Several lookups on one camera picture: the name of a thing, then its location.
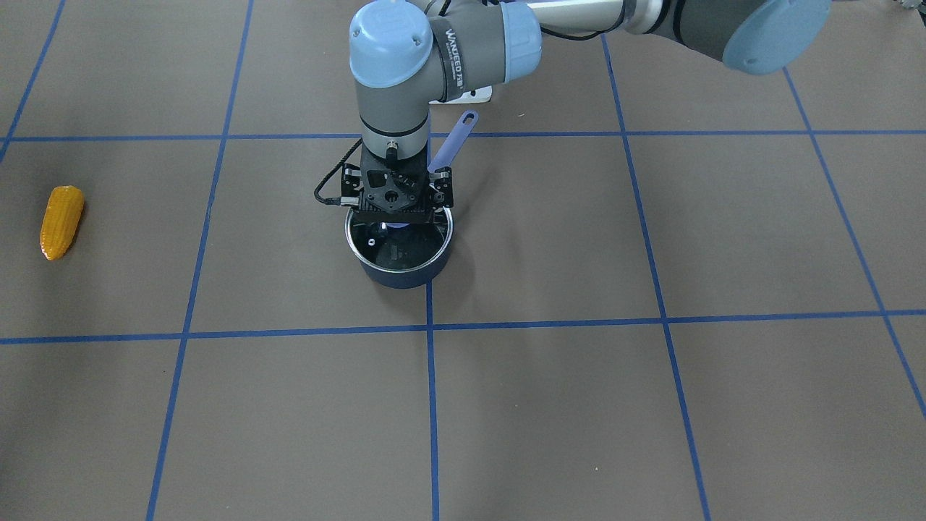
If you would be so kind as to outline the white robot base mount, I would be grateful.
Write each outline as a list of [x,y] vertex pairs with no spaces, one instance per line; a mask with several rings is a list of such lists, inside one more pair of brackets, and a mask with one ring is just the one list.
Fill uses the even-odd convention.
[[479,89],[470,90],[461,96],[462,103],[487,103],[493,95],[493,87],[480,87]]

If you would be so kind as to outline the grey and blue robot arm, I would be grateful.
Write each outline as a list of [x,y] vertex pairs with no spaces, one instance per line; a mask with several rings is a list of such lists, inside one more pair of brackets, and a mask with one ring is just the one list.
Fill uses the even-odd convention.
[[465,113],[430,153],[430,104],[532,74],[547,36],[655,34],[728,69],[764,75],[810,46],[830,8],[829,1],[370,2],[349,26],[361,162],[339,162],[340,197],[320,203],[398,224],[423,224],[452,207],[452,162],[476,114]]

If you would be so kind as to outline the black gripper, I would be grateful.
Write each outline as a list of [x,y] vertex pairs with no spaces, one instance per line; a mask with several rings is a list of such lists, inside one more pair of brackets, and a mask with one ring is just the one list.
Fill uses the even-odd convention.
[[452,168],[430,171],[428,158],[387,161],[363,148],[360,165],[341,166],[341,205],[357,222],[434,222],[454,205]]

